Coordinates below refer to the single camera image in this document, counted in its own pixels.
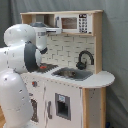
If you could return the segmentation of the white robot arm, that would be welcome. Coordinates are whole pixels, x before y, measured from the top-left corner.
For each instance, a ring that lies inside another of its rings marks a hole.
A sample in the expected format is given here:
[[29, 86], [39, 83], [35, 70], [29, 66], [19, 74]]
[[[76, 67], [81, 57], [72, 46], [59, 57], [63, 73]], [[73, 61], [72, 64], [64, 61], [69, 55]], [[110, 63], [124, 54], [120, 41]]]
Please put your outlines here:
[[46, 27], [37, 22], [16, 24], [4, 33], [0, 48], [0, 106], [6, 123], [3, 128], [29, 128], [33, 108], [21, 74], [36, 71], [47, 51]]

